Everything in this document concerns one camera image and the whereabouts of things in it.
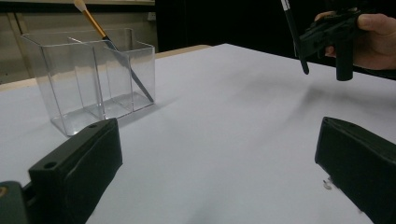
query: white table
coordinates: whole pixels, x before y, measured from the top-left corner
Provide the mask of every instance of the white table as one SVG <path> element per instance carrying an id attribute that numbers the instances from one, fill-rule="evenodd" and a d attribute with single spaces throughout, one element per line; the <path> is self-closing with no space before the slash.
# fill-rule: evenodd
<path id="1" fill-rule="evenodd" d="M 156 104 L 119 120 L 123 162 L 88 223 L 368 224 L 314 162 L 323 117 L 396 142 L 396 83 L 231 45 L 156 60 Z M 0 92 L 0 181 L 66 140 L 36 85 Z"/>

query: paintbrush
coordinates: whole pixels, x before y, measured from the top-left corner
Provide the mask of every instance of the paintbrush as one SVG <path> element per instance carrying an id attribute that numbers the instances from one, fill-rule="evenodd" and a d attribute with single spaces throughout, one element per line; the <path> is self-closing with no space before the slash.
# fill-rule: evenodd
<path id="1" fill-rule="evenodd" d="M 102 29 L 102 27 L 99 25 L 99 23 L 95 20 L 95 18 L 91 15 L 90 11 L 87 9 L 87 6 L 85 6 L 85 3 L 83 0 L 74 0 L 74 4 L 76 6 L 76 8 L 78 8 L 78 10 L 80 10 L 82 12 L 82 14 L 84 14 L 84 16 L 87 18 L 87 20 L 91 23 L 91 25 L 93 26 L 93 28 L 99 33 L 99 35 L 102 37 L 103 40 L 105 40 L 107 46 L 111 49 L 114 49 L 116 51 L 117 48 L 116 46 L 113 44 L 113 42 L 110 40 L 110 38 L 108 38 L 107 34 L 105 33 L 105 31 Z M 116 57 L 120 60 L 120 55 L 119 54 L 115 54 Z M 131 72 L 131 76 L 132 79 L 134 80 L 134 82 L 137 84 L 137 86 L 140 88 L 140 90 L 142 90 L 143 93 L 145 93 L 145 95 L 147 96 L 147 98 L 151 101 L 154 102 L 154 100 L 152 99 L 151 95 L 149 94 L 149 92 L 146 90 L 145 86 L 143 85 L 143 83 L 140 81 L 140 79 L 137 77 L 136 73 L 134 72 L 134 70 L 131 68 L 131 66 L 129 66 L 129 70 Z"/>

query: clear plastic container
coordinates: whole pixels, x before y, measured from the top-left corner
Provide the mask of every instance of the clear plastic container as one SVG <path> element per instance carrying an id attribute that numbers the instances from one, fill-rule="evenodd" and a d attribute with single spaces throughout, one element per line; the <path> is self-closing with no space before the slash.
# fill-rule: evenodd
<path id="1" fill-rule="evenodd" d="M 22 35 L 51 122 L 71 136 L 155 99 L 154 47 L 132 29 Z"/>

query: dark background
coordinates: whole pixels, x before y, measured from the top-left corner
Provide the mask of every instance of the dark background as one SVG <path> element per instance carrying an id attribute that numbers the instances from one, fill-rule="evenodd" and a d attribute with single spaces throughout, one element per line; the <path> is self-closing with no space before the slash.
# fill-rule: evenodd
<path id="1" fill-rule="evenodd" d="M 327 10 L 324 0 L 290 0 L 290 5 L 300 35 L 317 14 Z M 372 0 L 368 5 L 395 17 L 390 0 Z M 156 11 L 159 51 L 228 43 L 294 58 L 280 0 L 157 0 Z M 319 60 L 314 55 L 308 61 L 335 66 L 333 58 Z"/>

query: transparent acrylic organizer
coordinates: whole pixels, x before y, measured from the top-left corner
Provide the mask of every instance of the transparent acrylic organizer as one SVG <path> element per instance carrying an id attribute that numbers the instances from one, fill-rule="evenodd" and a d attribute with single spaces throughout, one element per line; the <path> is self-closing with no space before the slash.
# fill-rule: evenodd
<path id="1" fill-rule="evenodd" d="M 21 36 L 49 119 L 67 136 L 154 103 L 154 47 L 132 29 L 105 32 L 111 42 L 96 31 Z"/>

